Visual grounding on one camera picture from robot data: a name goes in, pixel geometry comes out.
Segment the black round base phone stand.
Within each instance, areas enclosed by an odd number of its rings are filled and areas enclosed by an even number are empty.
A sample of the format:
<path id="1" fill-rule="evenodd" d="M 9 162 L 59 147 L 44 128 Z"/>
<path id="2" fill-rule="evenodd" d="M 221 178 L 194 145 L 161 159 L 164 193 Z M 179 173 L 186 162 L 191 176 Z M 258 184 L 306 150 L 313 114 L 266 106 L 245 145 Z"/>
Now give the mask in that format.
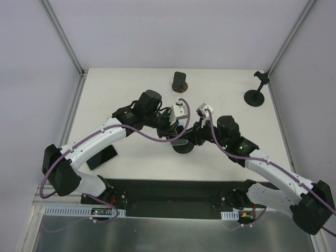
<path id="1" fill-rule="evenodd" d="M 188 154 L 195 147 L 195 145 L 191 141 L 187 140 L 184 137 L 180 137 L 177 140 L 172 141 L 171 146 L 173 150 L 178 154 Z"/>

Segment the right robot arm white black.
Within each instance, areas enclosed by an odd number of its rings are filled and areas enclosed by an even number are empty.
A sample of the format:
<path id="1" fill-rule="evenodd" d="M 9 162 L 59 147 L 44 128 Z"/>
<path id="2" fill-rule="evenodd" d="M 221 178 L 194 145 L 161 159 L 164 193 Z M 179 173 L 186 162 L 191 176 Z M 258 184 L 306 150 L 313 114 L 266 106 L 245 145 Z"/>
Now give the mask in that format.
<path id="1" fill-rule="evenodd" d="M 331 188 L 326 182 L 313 182 L 281 167 L 258 145 L 241 135 L 232 116 L 219 117 L 216 126 L 211 119 L 195 122 L 183 137 L 194 145 L 203 145 L 206 141 L 216 144 L 230 160 L 259 174 L 276 187 L 266 188 L 247 180 L 247 188 L 236 194 L 240 206 L 248 207 L 254 203 L 275 209 L 291 217 L 310 235 L 322 230 L 335 214 Z"/>

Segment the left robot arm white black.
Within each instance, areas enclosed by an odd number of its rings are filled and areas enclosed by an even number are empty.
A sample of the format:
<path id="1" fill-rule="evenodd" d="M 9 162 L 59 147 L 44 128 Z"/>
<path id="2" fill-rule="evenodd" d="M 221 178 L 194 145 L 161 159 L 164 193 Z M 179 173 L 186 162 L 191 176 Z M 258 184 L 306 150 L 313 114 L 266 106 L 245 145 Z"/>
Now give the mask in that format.
<path id="1" fill-rule="evenodd" d="M 97 129 L 61 147 L 54 144 L 46 147 L 42 165 L 43 181 L 40 197 L 44 194 L 46 183 L 53 187 L 53 194 L 67 196 L 72 192 L 91 195 L 99 204 L 106 204 L 112 196 L 112 188 L 103 176 L 89 175 L 80 168 L 90 159 L 109 161 L 108 151 L 115 142 L 121 141 L 136 132 L 142 134 L 144 127 L 157 130 L 158 137 L 144 135 L 155 142 L 170 142 L 168 135 L 179 124 L 180 119 L 188 119 L 188 103 L 179 98 L 170 107 L 162 107 L 162 97 L 153 90 L 143 92 L 139 99 L 117 109 L 112 116 Z"/>

